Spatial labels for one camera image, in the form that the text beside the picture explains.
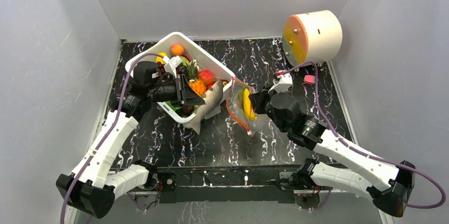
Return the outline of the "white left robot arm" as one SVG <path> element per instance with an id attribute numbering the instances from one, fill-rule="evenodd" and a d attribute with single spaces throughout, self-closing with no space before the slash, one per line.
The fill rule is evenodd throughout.
<path id="1" fill-rule="evenodd" d="M 72 172 L 61 174 L 56 181 L 64 205 L 100 219 L 117 198 L 134 188 L 154 190 L 162 184 L 156 166 L 142 160 L 116 174 L 109 171 L 124 141 L 154 103 L 204 103 L 190 88 L 186 73 L 181 61 L 132 64 L 101 132 Z"/>

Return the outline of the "yellow toy banana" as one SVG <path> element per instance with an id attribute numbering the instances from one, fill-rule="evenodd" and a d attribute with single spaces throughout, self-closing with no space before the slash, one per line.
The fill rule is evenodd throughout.
<path id="1" fill-rule="evenodd" d="M 243 90 L 243 110 L 248 120 L 257 120 L 257 116 L 252 108 L 252 103 L 249 99 L 250 91 L 245 88 Z"/>

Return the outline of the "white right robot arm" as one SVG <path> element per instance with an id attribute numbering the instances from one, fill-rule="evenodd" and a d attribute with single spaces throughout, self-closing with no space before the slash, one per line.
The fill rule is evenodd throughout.
<path id="1" fill-rule="evenodd" d="M 315 186 L 333 187 L 362 196 L 381 211 L 393 217 L 404 215 L 414 188 L 413 164 L 402 161 L 400 166 L 384 163 L 376 155 L 333 134 L 330 126 L 304 113 L 300 103 L 287 92 L 244 92 L 244 112 L 251 119 L 265 114 L 300 147 L 327 155 L 344 165 L 335 168 L 308 158 L 296 173 L 280 174 L 279 185 L 286 190 Z"/>

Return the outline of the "grey toy fish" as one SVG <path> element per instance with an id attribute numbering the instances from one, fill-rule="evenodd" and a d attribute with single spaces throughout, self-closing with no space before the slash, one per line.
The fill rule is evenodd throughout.
<path id="1" fill-rule="evenodd" d="M 223 101 L 223 81 L 217 80 L 205 93 L 205 103 L 195 111 L 195 117 L 183 124 L 187 129 L 193 129 L 197 134 L 201 131 L 201 122 L 221 112 L 220 104 Z"/>

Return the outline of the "clear zip top bag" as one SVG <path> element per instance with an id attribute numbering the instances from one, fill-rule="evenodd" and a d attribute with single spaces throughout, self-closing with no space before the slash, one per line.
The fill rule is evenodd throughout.
<path id="1" fill-rule="evenodd" d="M 247 88 L 250 94 L 255 93 L 255 90 L 251 86 L 235 77 L 232 77 L 231 82 L 227 86 L 230 87 L 226 98 L 227 110 L 230 116 L 247 131 L 250 137 L 268 126 L 270 119 L 266 114 L 256 114 L 257 120 L 248 120 L 244 114 L 243 90 Z"/>

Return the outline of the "orange toy pineapple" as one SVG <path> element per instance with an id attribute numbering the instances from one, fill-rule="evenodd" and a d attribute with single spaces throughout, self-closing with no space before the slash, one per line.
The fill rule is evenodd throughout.
<path id="1" fill-rule="evenodd" d="M 200 78 L 200 72 L 201 68 L 199 64 L 197 63 L 197 60 L 194 59 L 190 61 L 187 66 L 187 81 L 190 86 L 190 88 L 199 96 L 199 97 L 205 97 L 206 93 L 206 85 Z"/>

